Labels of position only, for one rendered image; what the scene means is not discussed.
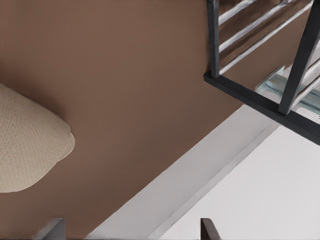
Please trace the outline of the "silver frame post foot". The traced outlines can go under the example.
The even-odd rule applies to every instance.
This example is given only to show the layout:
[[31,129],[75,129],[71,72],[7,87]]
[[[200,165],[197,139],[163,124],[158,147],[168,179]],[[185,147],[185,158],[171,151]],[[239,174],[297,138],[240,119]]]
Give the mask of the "silver frame post foot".
[[[281,66],[259,83],[255,87],[255,91],[264,96],[267,95],[267,92],[272,93],[275,97],[271,99],[279,103],[287,80],[285,67]],[[296,100],[291,107],[293,111],[298,110],[298,108],[304,108],[320,115],[320,58],[312,63],[305,73]]]

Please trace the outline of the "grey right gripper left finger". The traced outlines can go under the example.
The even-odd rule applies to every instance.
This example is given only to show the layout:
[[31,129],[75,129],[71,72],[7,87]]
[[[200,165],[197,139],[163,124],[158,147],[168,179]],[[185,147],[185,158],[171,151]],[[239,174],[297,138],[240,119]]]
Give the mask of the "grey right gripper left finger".
[[64,218],[54,218],[43,227],[34,240],[66,240],[66,221]]

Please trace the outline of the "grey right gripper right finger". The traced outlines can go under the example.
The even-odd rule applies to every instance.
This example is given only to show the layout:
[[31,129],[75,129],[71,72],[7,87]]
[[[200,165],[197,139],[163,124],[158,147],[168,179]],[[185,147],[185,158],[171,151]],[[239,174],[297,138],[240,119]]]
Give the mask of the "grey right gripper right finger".
[[210,218],[200,219],[200,239],[201,240],[221,240],[221,237]]

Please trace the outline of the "black metal shoe rack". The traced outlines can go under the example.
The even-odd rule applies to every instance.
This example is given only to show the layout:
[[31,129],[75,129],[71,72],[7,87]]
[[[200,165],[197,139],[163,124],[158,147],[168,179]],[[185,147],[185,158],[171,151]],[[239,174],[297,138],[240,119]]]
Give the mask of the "black metal shoe rack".
[[307,64],[320,40],[320,0],[311,3],[311,10],[299,43],[280,103],[276,103],[220,74],[218,53],[218,0],[207,0],[210,70],[204,81],[248,105],[282,126],[320,146],[320,125],[294,112],[291,108],[298,99],[298,90],[307,72]]

